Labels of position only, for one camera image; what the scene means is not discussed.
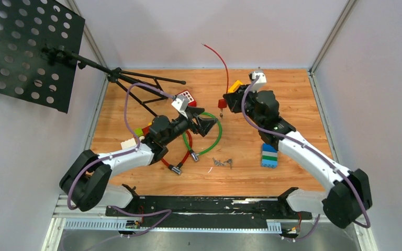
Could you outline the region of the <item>silver keys of red lock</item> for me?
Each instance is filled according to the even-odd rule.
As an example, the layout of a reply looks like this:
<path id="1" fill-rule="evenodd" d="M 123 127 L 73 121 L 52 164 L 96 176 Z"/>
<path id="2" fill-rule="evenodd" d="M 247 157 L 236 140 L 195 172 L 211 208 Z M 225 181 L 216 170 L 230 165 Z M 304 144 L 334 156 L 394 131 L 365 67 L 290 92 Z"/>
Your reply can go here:
<path id="1" fill-rule="evenodd" d="M 223 166 L 224 164 L 221 161 L 216 160 L 215 158 L 212 158 L 214 161 L 215 166 Z"/>

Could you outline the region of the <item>silver keys of green lock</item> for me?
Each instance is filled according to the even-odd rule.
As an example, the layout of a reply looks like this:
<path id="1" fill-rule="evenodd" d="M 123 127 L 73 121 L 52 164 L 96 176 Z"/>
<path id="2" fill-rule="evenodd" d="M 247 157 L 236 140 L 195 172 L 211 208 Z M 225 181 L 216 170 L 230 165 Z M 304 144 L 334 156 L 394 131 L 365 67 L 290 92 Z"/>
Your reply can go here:
<path id="1" fill-rule="evenodd" d="M 224 165 L 228 165 L 230 169 L 232 169 L 232 159 L 228 159 L 223 162 Z"/>

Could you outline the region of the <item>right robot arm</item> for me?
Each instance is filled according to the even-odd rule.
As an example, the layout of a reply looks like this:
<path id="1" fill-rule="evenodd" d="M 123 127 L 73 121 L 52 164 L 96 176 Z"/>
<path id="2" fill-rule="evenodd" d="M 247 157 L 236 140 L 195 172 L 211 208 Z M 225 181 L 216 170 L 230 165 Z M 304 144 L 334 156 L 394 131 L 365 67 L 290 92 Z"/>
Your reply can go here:
<path id="1" fill-rule="evenodd" d="M 372 206 L 368 175 L 350 170 L 330 159 L 310 144 L 296 128 L 280 116 L 279 102 L 271 90 L 250 91 L 249 85 L 223 95 L 233 113 L 241 113 L 259 132 L 262 141 L 287 155 L 323 186 L 323 192 L 299 188 L 288 192 L 278 203 L 279 214 L 292 218 L 300 211 L 324 214 L 344 229 L 354 223 L 369 228 L 367 210 Z"/>

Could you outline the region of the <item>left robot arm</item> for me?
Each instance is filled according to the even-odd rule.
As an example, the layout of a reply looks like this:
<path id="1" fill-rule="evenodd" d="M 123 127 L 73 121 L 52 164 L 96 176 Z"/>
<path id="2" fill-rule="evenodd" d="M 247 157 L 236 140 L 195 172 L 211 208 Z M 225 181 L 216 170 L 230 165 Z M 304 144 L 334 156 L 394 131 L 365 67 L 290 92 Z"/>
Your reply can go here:
<path id="1" fill-rule="evenodd" d="M 170 120 L 167 116 L 155 117 L 149 131 L 134 145 L 123 150 L 96 154 L 84 150 L 59 182 L 67 195 L 70 210 L 89 211 L 96 206 L 118 207 L 125 215 L 139 211 L 139 201 L 124 186 L 112 186 L 109 180 L 128 170 L 159 162 L 167 153 L 167 145 L 191 130 L 205 136 L 218 119 L 203 117 L 203 108 L 189 107 L 188 116 L 179 115 Z"/>

